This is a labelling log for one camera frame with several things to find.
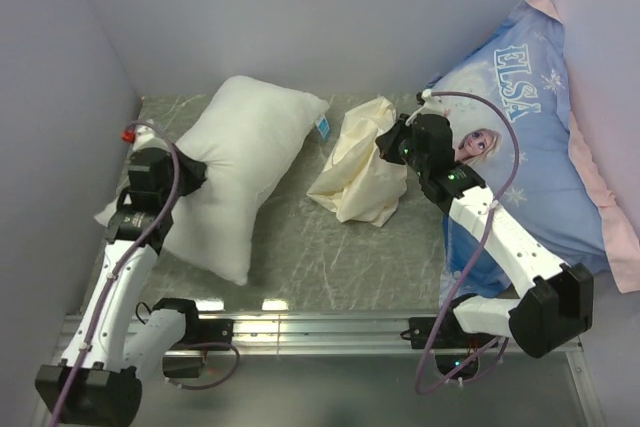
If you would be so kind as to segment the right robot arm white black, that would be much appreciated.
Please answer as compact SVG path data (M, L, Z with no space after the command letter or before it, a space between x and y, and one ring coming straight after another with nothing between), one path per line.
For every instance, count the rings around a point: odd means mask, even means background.
M541 358L593 325L594 278L546 249L500 204L471 167L454 158L449 121L438 115L403 114L376 144L381 159L413 170L422 193L478 242L507 276L517 296L471 293L445 303L425 346L463 347L475 337L512 339Z

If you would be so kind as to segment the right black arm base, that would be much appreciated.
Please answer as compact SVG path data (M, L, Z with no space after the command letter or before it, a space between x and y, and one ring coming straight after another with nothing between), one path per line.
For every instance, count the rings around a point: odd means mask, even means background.
M400 333L401 339L408 341L413 350L423 349L435 320L435 316L411 317L408 327ZM485 344L494 348L500 342L492 335L465 333L453 320L444 320L433 343L433 348L437 351L435 365L438 372L447 375Z

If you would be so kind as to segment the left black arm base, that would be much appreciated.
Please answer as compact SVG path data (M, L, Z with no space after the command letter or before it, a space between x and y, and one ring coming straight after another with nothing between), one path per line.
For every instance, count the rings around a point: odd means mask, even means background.
M200 320L195 332L174 344L161 362L164 381L178 389L205 391L219 387L236 373L241 354L233 344L234 321L229 318ZM204 372L210 353L232 353L230 369L215 381L189 385L182 379L197 379Z

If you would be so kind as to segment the white pillow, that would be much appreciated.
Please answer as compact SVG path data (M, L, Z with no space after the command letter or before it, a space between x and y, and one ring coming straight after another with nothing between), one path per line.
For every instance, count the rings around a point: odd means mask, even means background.
M202 186L176 201L162 250L245 285L257 212L328 109L311 93L234 76L174 144L156 134L162 148L175 146L206 165ZM96 216L107 228L120 196Z

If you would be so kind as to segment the aluminium mounting rail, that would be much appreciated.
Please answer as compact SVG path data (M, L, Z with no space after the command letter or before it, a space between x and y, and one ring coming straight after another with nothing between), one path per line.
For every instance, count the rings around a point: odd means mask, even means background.
M441 375L436 350L400 333L408 312L204 313L234 321L240 366L205 391L143 382L129 426L593 426L584 403L582 349L572 341L535 360L515 344L485 344ZM189 385L215 381L232 353L210 353Z

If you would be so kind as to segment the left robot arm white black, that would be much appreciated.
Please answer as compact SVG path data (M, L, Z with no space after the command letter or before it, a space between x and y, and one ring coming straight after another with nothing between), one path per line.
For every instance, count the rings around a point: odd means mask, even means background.
M103 266L85 314L55 365L43 365L35 387L50 425L129 426L144 380L174 345L195 346L201 324L192 300L164 298L142 330L129 337L131 316L146 277L173 225L181 196L195 192L206 167L175 146L134 152L129 186L107 228Z

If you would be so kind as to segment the blue Elsa print pillow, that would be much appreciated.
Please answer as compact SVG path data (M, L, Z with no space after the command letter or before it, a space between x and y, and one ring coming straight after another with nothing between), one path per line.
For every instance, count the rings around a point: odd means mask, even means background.
M550 0L522 0L491 36L428 88L453 142L489 129L498 144L472 168L534 238L569 264L639 289L639 239L571 111L565 31Z

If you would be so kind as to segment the cream pillowcase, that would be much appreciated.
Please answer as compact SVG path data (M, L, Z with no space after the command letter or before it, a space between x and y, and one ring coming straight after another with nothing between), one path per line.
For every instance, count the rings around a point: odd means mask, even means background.
M383 226L407 190L407 167L384 161L376 145L395 121L396 109L385 97L346 112L338 140L307 196L341 223Z

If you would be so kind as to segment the small blue white tag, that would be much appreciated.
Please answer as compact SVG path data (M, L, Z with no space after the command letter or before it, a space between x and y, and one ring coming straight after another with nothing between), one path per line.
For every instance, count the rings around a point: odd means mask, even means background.
M331 133L329 121L325 115L320 115L315 119L315 127L323 142L326 142Z

